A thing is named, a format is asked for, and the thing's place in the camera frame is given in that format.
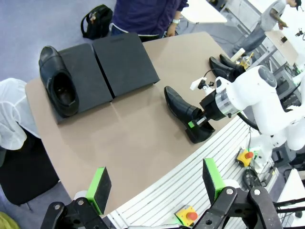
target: black shoe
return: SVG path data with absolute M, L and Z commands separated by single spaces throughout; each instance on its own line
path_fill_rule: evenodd
M 63 117 L 78 112 L 79 99 L 62 57 L 52 46 L 42 49 L 39 59 L 41 80 L 55 110 Z
M 189 122 L 198 118 L 202 110 L 187 103 L 171 87 L 164 88 L 164 95 L 170 111 L 184 124 L 186 133 L 193 143 L 199 143 L 209 138 L 215 129 L 206 122 L 201 127 L 190 127 Z
M 243 66 L 239 65 L 239 64 L 235 64 L 234 62 L 232 62 L 229 58 L 227 58 L 225 55 L 220 54 L 219 55 L 220 58 L 220 62 L 222 64 L 224 64 L 227 67 L 233 68 L 235 69 L 235 75 L 239 74 L 243 74 L 244 72 L 246 72 L 246 70 L 244 69 Z
M 220 63 L 212 56 L 209 59 L 209 64 L 211 69 L 213 69 L 212 72 L 216 77 L 220 76 L 227 79 L 230 82 L 234 82 L 234 80 L 236 79 L 235 75 L 238 75 L 236 74 L 233 68 L 225 66 L 224 64 Z

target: navy jacket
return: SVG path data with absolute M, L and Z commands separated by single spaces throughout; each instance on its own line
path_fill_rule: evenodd
M 187 0 L 117 0 L 112 22 L 122 30 L 139 35 L 160 35 Z

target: beige tabletop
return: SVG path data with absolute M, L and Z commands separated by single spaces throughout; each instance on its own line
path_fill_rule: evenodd
M 70 197 L 86 190 L 98 167 L 107 166 L 112 189 L 105 213 L 133 198 L 185 160 L 203 143 L 192 144 L 169 112 L 163 89 L 169 85 L 199 106 L 203 91 L 189 89 L 210 69 L 210 56 L 224 53 L 205 32 L 144 43 L 160 77 L 131 92 L 57 125 L 40 78 L 26 94 L 50 160 Z M 207 75 L 215 80 L 212 73 Z M 211 121 L 220 130 L 228 118 Z
M 281 39 L 285 36 L 282 31 L 268 31 L 265 32 L 266 36 L 271 40 L 278 51 L 284 56 L 289 65 L 294 65 L 299 54 L 294 46 L 287 40 L 285 43 Z

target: white cloth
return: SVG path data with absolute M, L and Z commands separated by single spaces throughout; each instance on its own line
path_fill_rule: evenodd
M 271 15 L 270 11 L 271 9 L 275 9 L 279 16 L 281 16 L 285 10 L 286 7 L 286 0 L 277 0 L 274 3 L 272 3 L 264 13 L 261 15 L 261 27 L 262 29 L 267 32 L 271 31 L 273 27 L 277 24 L 277 20 L 275 20 Z
M 20 126 L 40 138 L 25 94 L 25 85 L 24 81 L 13 78 L 0 82 L 0 146 L 8 150 L 20 149 L 27 139 Z

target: red button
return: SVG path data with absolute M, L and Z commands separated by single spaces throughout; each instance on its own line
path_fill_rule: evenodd
M 188 220 L 193 220 L 195 221 L 198 218 L 198 215 L 196 212 L 189 212 L 186 214 L 186 217 Z
M 248 153 L 246 153 L 246 154 L 244 155 L 244 157 L 245 157 L 246 159 L 252 158 L 252 157 L 253 157 L 253 153 L 252 153 L 252 152 L 248 152 Z

